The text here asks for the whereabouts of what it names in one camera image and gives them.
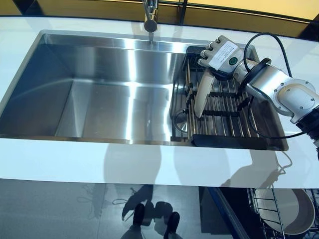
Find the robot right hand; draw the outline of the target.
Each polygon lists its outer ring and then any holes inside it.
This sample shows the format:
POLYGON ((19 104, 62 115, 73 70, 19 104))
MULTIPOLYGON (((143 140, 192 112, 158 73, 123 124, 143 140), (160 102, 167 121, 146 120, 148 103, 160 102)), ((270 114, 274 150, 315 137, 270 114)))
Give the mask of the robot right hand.
POLYGON ((243 60, 244 50, 227 37, 220 35, 200 53, 198 65, 208 68, 219 80, 233 78, 234 71, 243 60))

